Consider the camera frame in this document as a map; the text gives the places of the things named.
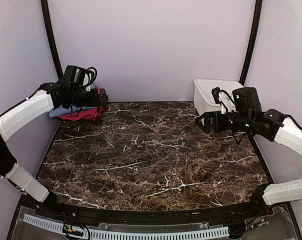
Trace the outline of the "blue cloth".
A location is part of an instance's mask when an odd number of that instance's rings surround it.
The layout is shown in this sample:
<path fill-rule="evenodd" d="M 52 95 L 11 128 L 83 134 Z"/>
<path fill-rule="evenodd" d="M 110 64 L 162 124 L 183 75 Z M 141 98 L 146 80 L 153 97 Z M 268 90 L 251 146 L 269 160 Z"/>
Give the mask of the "blue cloth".
<path fill-rule="evenodd" d="M 82 110 L 90 110 L 96 106 L 94 102 L 96 96 L 97 88 L 95 84 L 85 88 L 75 87 L 72 91 L 64 87 L 58 89 L 53 94 L 57 108 L 52 110 L 52 114 L 77 114 Z"/>

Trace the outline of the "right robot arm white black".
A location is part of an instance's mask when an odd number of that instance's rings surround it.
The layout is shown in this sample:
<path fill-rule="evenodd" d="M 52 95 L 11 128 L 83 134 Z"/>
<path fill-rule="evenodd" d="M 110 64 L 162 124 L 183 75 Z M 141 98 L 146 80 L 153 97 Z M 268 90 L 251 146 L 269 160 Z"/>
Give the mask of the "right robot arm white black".
<path fill-rule="evenodd" d="M 205 112 L 195 119 L 195 123 L 206 133 L 226 130 L 260 135 L 271 142 L 286 146 L 302 156 L 302 128 L 290 116 L 275 109 L 249 115 L 243 112 Z M 256 188 L 251 202 L 246 205 L 246 213 L 256 217 L 265 206 L 282 202 L 302 200 L 302 178 L 284 182 L 265 184 Z"/>

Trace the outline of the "light blue button shirt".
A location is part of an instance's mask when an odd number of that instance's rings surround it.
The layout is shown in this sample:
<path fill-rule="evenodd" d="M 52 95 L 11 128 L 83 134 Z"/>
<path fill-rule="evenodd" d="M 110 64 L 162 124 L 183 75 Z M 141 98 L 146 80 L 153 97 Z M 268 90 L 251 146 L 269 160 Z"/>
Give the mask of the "light blue button shirt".
<path fill-rule="evenodd" d="M 48 116 L 49 118 L 55 118 L 55 117 L 58 117 L 58 116 L 61 116 L 61 115 L 65 115 L 65 114 L 69 114 L 71 113 L 71 108 L 63 108 L 63 107 L 58 107 L 56 109 L 53 109 L 49 112 Z"/>

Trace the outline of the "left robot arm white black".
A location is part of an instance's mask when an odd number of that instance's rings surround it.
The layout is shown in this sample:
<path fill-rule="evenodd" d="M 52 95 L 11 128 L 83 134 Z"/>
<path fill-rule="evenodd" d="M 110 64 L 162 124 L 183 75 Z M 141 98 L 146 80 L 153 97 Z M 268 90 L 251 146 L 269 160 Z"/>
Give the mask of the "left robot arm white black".
<path fill-rule="evenodd" d="M 0 114 L 0 176 L 42 203 L 41 208 L 49 217 L 57 218 L 61 214 L 61 206 L 55 202 L 56 195 L 18 163 L 6 143 L 28 123 L 59 106 L 102 108 L 107 101 L 103 88 L 71 90 L 57 83 L 42 84 L 31 97 Z"/>

